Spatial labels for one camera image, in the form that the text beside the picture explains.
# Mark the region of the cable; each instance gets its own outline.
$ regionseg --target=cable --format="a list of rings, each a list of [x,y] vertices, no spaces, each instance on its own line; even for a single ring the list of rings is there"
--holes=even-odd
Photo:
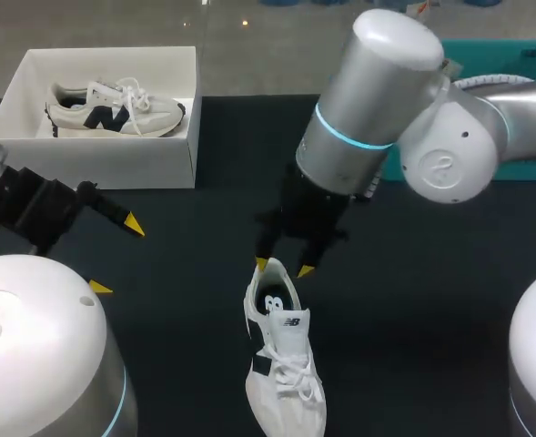
[[[453,83],[459,89],[474,88],[482,85],[497,85],[497,84],[526,84],[532,82],[532,79],[524,76],[516,75],[483,75],[468,77],[467,79],[458,80]]]

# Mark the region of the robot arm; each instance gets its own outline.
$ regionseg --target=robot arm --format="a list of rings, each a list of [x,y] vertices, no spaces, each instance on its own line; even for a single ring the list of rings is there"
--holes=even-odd
[[[280,205],[263,214],[262,267],[281,236],[304,239],[298,276],[346,233],[337,223],[354,198],[372,195],[390,147],[423,197],[477,196],[500,162],[536,158],[536,84],[458,89],[441,73],[440,40],[384,10],[355,22],[339,72],[321,95],[284,179]]]
[[[91,182],[76,190],[58,180],[46,180],[28,168],[5,164],[0,145],[0,227],[5,227],[45,255],[73,225],[83,207],[90,207],[120,228],[144,236],[132,212],[105,198]]]

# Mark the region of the shoe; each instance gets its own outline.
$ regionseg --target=shoe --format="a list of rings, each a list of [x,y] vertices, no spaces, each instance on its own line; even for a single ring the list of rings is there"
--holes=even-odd
[[[286,269],[270,259],[256,271],[244,299],[252,355],[249,405],[267,437],[322,437],[326,400],[302,310]]]
[[[161,137],[180,125],[186,112],[175,100],[150,97],[133,77],[80,89],[53,84],[50,95],[46,113],[54,137]]]

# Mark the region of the teal panel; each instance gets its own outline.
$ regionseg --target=teal panel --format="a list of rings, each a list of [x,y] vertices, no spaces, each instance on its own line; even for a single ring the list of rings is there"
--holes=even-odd
[[[446,57],[464,66],[462,77],[518,75],[536,79],[536,40],[444,40]]]
[[[536,79],[536,40],[444,40],[446,57],[462,64],[461,77],[491,74],[519,75]],[[383,178],[403,180],[399,150],[393,147]],[[536,180],[536,161],[501,165],[497,180]]]

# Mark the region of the yellow fingertip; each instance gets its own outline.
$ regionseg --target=yellow fingertip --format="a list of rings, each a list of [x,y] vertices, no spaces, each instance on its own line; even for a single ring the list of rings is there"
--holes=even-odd
[[[268,265],[268,260],[265,258],[256,257],[256,263],[258,264],[259,271],[264,271]]]
[[[132,214],[131,212],[127,215],[126,221],[124,222],[124,224],[127,227],[134,230],[137,234],[140,234],[142,237],[146,236],[146,234],[144,233],[144,230],[140,228],[140,225],[138,224],[137,219],[134,217],[134,214]]]
[[[312,266],[303,265],[298,274],[298,278],[308,275],[313,269],[314,267]]]
[[[93,279],[91,279],[88,284],[90,289],[92,289],[95,294],[112,294],[114,292],[113,290],[100,284],[99,282],[94,281]]]

